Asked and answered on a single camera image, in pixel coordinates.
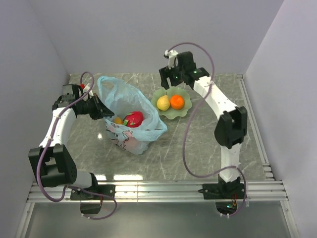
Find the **yellow fake lemon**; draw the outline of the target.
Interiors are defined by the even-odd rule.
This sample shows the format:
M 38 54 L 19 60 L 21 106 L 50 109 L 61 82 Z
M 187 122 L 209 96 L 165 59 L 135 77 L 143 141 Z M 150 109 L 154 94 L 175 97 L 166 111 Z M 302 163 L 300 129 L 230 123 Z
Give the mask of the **yellow fake lemon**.
M 157 108 L 161 111 L 167 111 L 170 107 L 170 100 L 169 97 L 167 95 L 161 96 L 158 100 L 157 100 Z

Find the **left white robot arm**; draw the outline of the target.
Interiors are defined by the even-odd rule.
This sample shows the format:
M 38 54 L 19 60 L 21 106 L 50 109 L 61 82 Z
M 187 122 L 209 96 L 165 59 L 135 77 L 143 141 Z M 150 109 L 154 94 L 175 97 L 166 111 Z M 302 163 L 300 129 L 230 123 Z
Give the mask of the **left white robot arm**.
M 54 102 L 52 110 L 52 121 L 44 140 L 28 154 L 36 181 L 42 187 L 76 186 L 82 188 L 88 199 L 95 199 L 100 187 L 94 174 L 76 168 L 66 145 L 79 115 L 89 115 L 91 119 L 98 120 L 112 117 L 114 113 L 97 94 L 92 93 L 90 85 L 83 84 L 64 85 L 63 94 Z

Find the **yellow-orange fake peach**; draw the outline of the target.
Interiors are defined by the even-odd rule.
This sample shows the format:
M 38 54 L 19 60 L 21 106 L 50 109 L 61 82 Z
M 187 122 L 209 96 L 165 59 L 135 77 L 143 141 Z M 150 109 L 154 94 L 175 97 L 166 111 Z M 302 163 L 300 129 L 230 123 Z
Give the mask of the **yellow-orange fake peach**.
M 114 122 L 115 124 L 123 124 L 123 120 L 122 120 L 120 117 L 116 117 L 116 118 L 113 120 L 113 122 Z

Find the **orange fake tangerine back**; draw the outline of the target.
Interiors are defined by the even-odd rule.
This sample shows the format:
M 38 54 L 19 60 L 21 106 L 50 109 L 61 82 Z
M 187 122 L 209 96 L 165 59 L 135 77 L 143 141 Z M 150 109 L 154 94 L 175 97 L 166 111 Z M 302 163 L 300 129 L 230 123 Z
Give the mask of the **orange fake tangerine back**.
M 180 95 L 173 95 L 170 98 L 170 106 L 175 110 L 181 110 L 184 108 L 185 101 Z

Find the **light blue plastic bag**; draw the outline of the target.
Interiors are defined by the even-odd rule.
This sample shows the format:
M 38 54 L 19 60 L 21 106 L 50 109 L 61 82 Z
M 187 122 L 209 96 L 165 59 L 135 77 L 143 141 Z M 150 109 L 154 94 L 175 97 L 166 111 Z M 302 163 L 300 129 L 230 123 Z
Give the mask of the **light blue plastic bag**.
M 101 76 L 97 84 L 101 101 L 114 112 L 104 120 L 106 134 L 116 146 L 141 155 L 149 143 L 167 132 L 157 109 L 139 89 L 107 76 Z

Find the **green leaf-shaped plate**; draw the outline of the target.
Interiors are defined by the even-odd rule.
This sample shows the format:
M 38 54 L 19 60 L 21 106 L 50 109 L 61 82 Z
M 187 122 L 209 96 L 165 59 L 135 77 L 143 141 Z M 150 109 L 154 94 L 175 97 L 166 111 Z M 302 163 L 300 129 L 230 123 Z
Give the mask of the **green leaf-shaped plate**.
M 152 105 L 160 116 L 167 119 L 184 117 L 192 107 L 189 94 L 182 88 L 171 87 L 167 90 L 158 89 L 152 96 Z

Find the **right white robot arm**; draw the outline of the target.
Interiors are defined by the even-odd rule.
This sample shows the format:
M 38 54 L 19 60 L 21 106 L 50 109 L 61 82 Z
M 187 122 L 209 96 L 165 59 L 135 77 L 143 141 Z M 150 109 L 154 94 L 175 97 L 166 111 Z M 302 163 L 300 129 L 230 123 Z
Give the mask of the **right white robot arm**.
M 214 136 L 221 148 L 221 168 L 215 187 L 204 187 L 201 193 L 212 199 L 243 197 L 245 188 L 239 173 L 241 145 L 247 134 L 248 113 L 244 106 L 237 106 L 217 87 L 203 67 L 198 68 L 191 52 L 178 53 L 167 50 L 164 53 L 168 65 L 159 70 L 164 89 L 185 83 L 198 93 L 217 117 Z

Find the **red fake dragon fruit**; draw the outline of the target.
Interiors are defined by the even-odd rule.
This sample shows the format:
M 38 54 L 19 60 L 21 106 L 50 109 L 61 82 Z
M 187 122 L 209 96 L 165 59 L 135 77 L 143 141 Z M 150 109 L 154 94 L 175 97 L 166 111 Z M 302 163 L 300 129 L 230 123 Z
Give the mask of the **red fake dragon fruit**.
M 133 111 L 126 115 L 123 120 L 123 125 L 131 128 L 139 127 L 144 120 L 143 113 L 140 111 Z

